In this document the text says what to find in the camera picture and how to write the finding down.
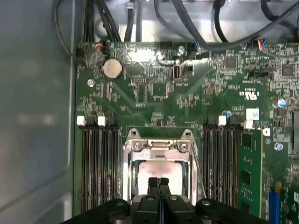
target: metal socket frame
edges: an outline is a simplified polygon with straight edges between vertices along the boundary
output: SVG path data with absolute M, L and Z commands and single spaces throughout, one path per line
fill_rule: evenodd
M 198 153 L 194 135 L 186 129 L 180 139 L 143 139 L 138 130 L 129 130 L 123 145 L 123 189 L 122 198 L 129 203 L 132 194 L 132 165 L 135 161 L 183 161 L 188 166 L 188 196 L 193 205 L 197 202 L 198 171 L 193 156 Z

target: motherboard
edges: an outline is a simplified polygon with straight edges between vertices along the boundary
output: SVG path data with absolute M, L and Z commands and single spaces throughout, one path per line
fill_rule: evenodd
M 299 222 L 298 57 L 171 42 L 82 43 L 78 53 L 89 59 L 76 76 L 74 215 L 146 194 L 152 174 L 192 203 Z

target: blue slot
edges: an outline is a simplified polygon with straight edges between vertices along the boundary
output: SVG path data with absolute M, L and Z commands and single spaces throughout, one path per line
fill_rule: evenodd
M 280 195 L 274 191 L 269 193 L 269 222 L 280 224 Z

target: blue capacitor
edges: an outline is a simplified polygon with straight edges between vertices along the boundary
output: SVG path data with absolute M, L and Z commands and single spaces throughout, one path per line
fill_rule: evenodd
M 280 224 L 280 195 L 274 191 L 269 193 L 269 222 Z
M 284 99 L 279 99 L 277 102 L 277 105 L 279 108 L 285 108 L 286 106 L 286 101 Z

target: white slot latch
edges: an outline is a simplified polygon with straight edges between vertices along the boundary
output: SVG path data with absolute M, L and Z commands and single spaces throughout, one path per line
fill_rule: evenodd
M 219 116 L 218 118 L 218 126 L 225 126 L 226 125 L 226 116 Z
M 98 116 L 98 126 L 105 126 L 105 125 L 106 125 L 105 116 Z
M 244 129 L 253 129 L 253 120 L 245 120 Z
M 77 116 L 77 125 L 78 126 L 85 126 L 86 120 L 84 116 Z

